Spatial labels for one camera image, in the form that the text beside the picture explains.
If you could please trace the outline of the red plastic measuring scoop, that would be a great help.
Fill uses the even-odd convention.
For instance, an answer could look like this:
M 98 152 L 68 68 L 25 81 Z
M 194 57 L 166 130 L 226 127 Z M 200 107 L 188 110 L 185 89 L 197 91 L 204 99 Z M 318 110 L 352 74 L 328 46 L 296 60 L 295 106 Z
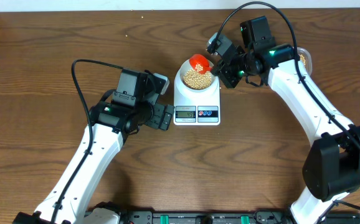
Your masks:
M 209 72 L 212 69 L 212 65 L 210 64 L 208 59 L 206 59 L 201 54 L 194 54 L 189 59 L 189 63 L 191 67 L 200 74 L 205 74 L 206 72 Z

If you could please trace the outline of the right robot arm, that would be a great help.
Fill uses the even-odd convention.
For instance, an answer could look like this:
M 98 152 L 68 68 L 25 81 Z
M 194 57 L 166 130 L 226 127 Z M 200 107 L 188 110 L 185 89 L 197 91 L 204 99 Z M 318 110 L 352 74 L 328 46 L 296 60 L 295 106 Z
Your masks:
M 306 71 L 297 44 L 278 45 L 266 17 L 240 25 L 243 46 L 220 32 L 207 50 L 220 59 L 212 73 L 227 88 L 258 76 L 287 104 L 301 124 L 310 151 L 303 165 L 305 188 L 290 207 L 294 223 L 322 223 L 328 212 L 360 188 L 360 126 L 341 114 Z

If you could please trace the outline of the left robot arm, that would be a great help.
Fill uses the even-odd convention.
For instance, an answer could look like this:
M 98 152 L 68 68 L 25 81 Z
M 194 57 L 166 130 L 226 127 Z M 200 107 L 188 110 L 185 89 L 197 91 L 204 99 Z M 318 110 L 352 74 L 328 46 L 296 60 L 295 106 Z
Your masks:
M 113 158 L 128 136 L 142 125 L 167 130 L 171 105 L 157 102 L 169 85 L 167 77 L 149 71 L 123 69 L 115 90 L 108 90 L 86 110 L 82 141 L 61 178 L 33 214 L 20 212 L 14 223 L 120 223 L 121 215 L 107 208 L 90 214 L 90 199 Z

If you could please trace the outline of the white digital kitchen scale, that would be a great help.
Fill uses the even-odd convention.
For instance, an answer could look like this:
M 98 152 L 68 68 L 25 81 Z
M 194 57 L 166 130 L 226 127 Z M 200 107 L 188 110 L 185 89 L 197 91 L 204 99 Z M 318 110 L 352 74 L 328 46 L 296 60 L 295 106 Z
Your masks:
M 192 91 L 174 81 L 174 123 L 180 126 L 217 126 L 220 124 L 219 79 L 212 87 Z

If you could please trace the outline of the grey round bowl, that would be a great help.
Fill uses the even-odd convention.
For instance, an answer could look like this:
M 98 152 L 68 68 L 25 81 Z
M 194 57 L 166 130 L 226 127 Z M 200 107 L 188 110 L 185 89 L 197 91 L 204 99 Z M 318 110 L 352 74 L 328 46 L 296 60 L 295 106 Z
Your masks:
M 177 85 L 182 86 L 182 87 L 184 87 L 184 88 L 188 88 L 188 89 L 190 89 L 190 90 L 192 90 L 192 91 L 202 91 L 202 90 L 193 90 L 193 89 L 189 88 L 188 86 L 186 86 L 186 85 L 184 84 L 184 82 L 183 82 L 183 76 L 184 76 L 185 73 L 186 73 L 187 71 L 189 71 L 190 69 L 193 69 L 193 68 L 191 67 L 191 65 L 190 65 L 190 63 L 189 63 L 189 59 L 187 59 L 187 60 L 181 65 L 180 69 L 178 70 L 178 74 L 176 75 L 176 78 L 177 78 L 176 83 L 177 83 Z M 213 76 L 213 74 L 212 74 L 212 84 L 210 85 L 210 87 L 213 86 L 215 80 L 216 80 L 216 78 L 215 78 L 215 76 Z

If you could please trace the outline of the soybeans in bowl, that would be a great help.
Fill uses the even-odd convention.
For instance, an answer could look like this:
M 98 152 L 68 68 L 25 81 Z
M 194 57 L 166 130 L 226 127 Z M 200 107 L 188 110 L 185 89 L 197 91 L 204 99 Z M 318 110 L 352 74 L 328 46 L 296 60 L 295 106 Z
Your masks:
M 211 72 L 201 74 L 193 69 L 190 69 L 183 76 L 183 82 L 186 86 L 193 90 L 203 90 L 212 84 Z

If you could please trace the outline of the soybeans in container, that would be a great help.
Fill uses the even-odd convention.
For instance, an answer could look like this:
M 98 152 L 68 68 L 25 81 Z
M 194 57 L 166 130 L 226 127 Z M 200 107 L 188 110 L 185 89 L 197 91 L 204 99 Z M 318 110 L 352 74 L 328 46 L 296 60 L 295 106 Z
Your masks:
M 300 60 L 303 63 L 303 65 L 306 66 L 306 58 L 305 58 L 305 56 L 303 54 L 299 54 L 299 56 L 300 56 Z

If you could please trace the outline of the clear plastic container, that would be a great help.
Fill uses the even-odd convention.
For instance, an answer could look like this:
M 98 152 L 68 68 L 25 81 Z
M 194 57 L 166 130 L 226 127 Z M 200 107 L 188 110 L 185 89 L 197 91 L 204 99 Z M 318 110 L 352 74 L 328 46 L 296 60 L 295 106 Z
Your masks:
M 310 76 L 312 74 L 313 71 L 313 63 L 312 63 L 312 59 L 311 59 L 311 55 L 309 53 L 309 51 L 307 51 L 304 48 L 298 47 L 297 48 L 298 54 L 303 54 L 306 58 L 306 66 L 305 66 L 305 70 L 307 71 L 308 75 Z

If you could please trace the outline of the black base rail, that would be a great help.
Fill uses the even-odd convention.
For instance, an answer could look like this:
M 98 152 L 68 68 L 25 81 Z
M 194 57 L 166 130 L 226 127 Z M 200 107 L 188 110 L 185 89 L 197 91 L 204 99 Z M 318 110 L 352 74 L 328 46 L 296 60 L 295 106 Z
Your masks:
M 87 212 L 86 224 L 292 224 L 289 212 L 257 210 L 254 212 L 156 212 L 148 209 L 124 209 L 107 204 Z

